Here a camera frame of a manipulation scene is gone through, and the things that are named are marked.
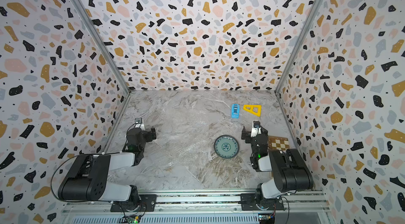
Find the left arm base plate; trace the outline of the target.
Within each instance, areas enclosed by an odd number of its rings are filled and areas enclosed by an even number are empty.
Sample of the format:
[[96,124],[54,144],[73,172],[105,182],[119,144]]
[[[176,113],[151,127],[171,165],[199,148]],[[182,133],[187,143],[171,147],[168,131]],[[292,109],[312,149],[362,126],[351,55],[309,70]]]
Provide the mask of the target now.
[[136,196],[134,201],[114,201],[111,205],[110,212],[125,212],[128,214],[153,212],[156,202],[156,194],[141,194]]

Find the blue floral dinner plate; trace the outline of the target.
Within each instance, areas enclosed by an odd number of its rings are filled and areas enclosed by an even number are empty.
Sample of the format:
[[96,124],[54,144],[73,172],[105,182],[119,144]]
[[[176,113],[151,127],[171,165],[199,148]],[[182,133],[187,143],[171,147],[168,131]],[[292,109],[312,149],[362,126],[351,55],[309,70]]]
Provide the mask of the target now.
[[239,153],[239,143],[230,135],[222,135],[215,140],[214,151],[221,158],[232,159]]

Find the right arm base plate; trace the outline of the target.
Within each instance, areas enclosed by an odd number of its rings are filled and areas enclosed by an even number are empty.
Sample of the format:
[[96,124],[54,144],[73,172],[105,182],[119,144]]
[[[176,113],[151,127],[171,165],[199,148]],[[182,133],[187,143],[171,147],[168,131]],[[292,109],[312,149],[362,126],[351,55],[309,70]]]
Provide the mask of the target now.
[[277,198],[266,199],[258,193],[243,193],[240,195],[240,204],[243,211],[274,211],[284,210],[282,200]]

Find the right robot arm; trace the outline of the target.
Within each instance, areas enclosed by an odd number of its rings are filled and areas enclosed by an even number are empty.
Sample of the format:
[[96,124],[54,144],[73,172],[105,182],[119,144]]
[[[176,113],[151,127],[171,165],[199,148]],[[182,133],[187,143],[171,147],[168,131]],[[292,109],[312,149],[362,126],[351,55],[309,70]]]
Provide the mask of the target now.
[[271,172],[272,178],[259,184],[255,200],[275,199],[289,192],[310,190],[313,177],[297,149],[278,150],[269,146],[268,131],[258,121],[252,130],[242,130],[241,139],[251,145],[251,166],[257,172]]

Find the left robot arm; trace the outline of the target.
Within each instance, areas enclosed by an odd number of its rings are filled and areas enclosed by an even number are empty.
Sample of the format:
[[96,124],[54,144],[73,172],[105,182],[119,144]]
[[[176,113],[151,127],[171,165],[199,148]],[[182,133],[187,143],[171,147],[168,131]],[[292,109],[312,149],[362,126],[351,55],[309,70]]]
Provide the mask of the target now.
[[113,201],[137,206],[140,202],[137,187],[109,182],[108,174],[139,165],[144,158],[146,144],[155,139],[155,128],[146,131],[142,127],[134,127],[127,131],[122,151],[75,157],[58,189],[57,198],[66,202]]

